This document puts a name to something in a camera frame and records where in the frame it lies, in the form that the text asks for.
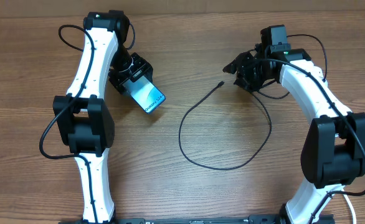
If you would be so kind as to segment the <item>Samsung Galaxy smartphone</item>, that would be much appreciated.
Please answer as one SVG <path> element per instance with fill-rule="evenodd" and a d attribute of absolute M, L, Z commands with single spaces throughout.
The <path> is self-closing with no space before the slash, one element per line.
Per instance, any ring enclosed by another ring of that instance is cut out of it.
<path fill-rule="evenodd" d="M 123 87 L 128 94 L 140 105 L 146 113 L 152 113 L 166 99 L 165 95 L 157 89 L 145 76 L 137 81 L 127 80 Z"/>

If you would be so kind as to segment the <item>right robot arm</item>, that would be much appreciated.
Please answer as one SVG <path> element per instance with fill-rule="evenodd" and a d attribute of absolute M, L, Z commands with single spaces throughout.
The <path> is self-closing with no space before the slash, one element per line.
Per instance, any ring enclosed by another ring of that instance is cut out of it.
<path fill-rule="evenodd" d="M 277 82 L 294 97 L 310 127 L 301 152 L 304 175 L 296 194 L 277 215 L 251 215 L 250 223 L 334 223 L 322 210 L 345 186 L 365 174 L 365 113 L 353 113 L 328 88 L 326 70 L 304 49 L 293 49 L 283 25 L 260 32 L 261 43 L 223 69 L 253 93 Z M 365 189 L 355 196 L 365 195 Z"/>

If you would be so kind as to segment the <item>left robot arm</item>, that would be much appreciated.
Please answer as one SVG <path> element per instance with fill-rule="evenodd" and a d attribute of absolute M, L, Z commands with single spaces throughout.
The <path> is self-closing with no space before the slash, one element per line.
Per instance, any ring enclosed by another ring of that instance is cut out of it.
<path fill-rule="evenodd" d="M 81 223 L 116 222 L 107 166 L 115 123 L 105 103 L 107 84 L 147 113 L 157 106 L 150 97 L 160 95 L 151 64 L 124 46 L 132 28 L 123 11 L 89 12 L 79 28 L 85 45 L 76 76 L 66 95 L 53 101 L 54 123 L 80 172 L 85 205 Z"/>

